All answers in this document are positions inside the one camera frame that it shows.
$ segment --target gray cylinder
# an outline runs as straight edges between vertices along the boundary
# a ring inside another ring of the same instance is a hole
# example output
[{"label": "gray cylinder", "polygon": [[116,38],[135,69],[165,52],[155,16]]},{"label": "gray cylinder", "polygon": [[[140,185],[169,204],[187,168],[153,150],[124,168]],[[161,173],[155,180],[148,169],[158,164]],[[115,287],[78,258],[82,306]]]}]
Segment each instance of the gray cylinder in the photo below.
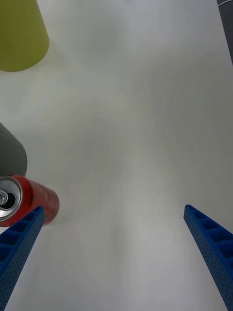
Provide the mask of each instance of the gray cylinder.
[{"label": "gray cylinder", "polygon": [[23,145],[0,123],[0,175],[22,175],[27,171]]}]

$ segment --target blue plastic piece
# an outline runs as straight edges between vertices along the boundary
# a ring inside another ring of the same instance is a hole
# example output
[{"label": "blue plastic piece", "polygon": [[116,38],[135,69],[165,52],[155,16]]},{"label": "blue plastic piece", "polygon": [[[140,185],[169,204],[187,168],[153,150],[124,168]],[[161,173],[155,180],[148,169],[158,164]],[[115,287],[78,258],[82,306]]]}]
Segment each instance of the blue plastic piece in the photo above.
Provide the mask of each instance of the blue plastic piece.
[{"label": "blue plastic piece", "polygon": [[233,311],[233,234],[191,205],[185,206],[183,218],[227,309]]},{"label": "blue plastic piece", "polygon": [[0,235],[0,311],[3,311],[44,223],[37,207]]}]

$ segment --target white surface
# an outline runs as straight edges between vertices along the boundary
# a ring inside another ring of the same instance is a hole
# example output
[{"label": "white surface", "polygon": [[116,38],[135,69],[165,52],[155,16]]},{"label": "white surface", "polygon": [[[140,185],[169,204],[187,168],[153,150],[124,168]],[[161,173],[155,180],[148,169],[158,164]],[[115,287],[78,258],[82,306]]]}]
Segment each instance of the white surface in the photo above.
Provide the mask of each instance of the white surface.
[{"label": "white surface", "polygon": [[6,311],[223,311],[183,221],[233,231],[233,69],[216,0],[40,0],[50,49],[1,121],[54,189]]}]

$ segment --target soda can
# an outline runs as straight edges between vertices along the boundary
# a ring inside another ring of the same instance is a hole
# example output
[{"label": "soda can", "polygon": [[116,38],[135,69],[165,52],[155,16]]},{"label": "soda can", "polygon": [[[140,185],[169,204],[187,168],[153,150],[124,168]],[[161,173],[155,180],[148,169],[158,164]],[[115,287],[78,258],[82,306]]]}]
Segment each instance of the soda can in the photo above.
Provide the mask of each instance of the soda can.
[{"label": "soda can", "polygon": [[43,206],[44,224],[48,224],[58,213],[58,196],[53,190],[23,176],[0,176],[1,227],[13,225],[37,206]]}]

